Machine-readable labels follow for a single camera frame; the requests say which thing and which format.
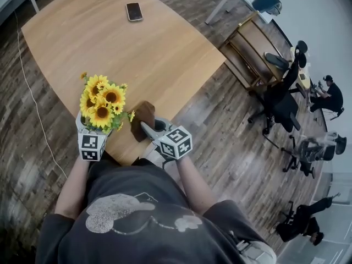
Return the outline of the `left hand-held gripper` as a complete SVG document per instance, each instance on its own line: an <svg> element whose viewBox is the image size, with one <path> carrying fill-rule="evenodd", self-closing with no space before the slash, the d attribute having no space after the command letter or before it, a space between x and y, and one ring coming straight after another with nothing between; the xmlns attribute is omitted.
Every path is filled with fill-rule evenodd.
<svg viewBox="0 0 352 264"><path fill-rule="evenodd" d="M80 158L84 161L99 161L106 147L108 134L99 130L90 130L84 122L85 118L79 112L75 123L78 131L78 147Z"/></svg>

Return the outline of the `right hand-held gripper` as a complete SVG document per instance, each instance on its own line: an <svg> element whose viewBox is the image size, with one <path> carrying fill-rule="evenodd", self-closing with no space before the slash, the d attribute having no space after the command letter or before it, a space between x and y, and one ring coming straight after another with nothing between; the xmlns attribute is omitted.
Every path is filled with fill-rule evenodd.
<svg viewBox="0 0 352 264"><path fill-rule="evenodd" d="M191 134L183 127L176 126L164 118L155 118L155 129L140 122L144 133L159 147L160 154L180 159L193 149Z"/></svg>

